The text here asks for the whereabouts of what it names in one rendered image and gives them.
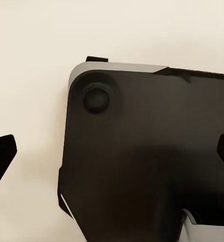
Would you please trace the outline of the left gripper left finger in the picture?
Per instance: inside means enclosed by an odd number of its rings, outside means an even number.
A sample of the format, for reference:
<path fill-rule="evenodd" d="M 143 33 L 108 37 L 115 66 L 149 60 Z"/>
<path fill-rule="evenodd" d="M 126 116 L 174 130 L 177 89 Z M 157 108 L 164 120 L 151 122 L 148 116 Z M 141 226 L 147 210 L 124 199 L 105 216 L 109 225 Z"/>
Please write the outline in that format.
<path fill-rule="evenodd" d="M 17 154 L 14 135 L 0 137 L 0 180 Z"/>

